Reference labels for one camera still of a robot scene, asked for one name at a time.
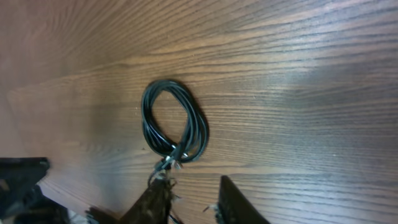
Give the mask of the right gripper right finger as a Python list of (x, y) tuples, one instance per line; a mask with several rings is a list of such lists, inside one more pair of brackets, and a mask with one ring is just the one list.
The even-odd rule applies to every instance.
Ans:
[(227, 175), (222, 175), (220, 179), (216, 222), (219, 224), (270, 224)]

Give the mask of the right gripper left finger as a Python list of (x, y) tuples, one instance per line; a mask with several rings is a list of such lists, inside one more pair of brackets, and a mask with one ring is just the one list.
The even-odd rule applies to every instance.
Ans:
[(171, 201), (170, 181), (155, 179), (119, 222), (122, 224), (168, 224)]

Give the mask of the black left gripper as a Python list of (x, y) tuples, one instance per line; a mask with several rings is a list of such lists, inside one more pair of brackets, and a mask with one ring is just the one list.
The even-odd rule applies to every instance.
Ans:
[(42, 193), (39, 182), (47, 175), (46, 157), (1, 158), (1, 221), (68, 224), (68, 210)]

